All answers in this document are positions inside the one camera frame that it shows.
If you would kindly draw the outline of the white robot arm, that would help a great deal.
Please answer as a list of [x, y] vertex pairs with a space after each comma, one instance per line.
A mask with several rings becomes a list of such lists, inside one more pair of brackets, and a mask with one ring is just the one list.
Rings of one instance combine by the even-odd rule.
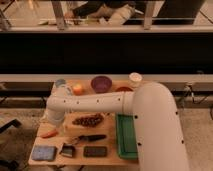
[[109, 112], [133, 117], [140, 171], [190, 171], [176, 102], [157, 82], [131, 92], [71, 95], [61, 85], [47, 100], [47, 118], [59, 125], [68, 112]]

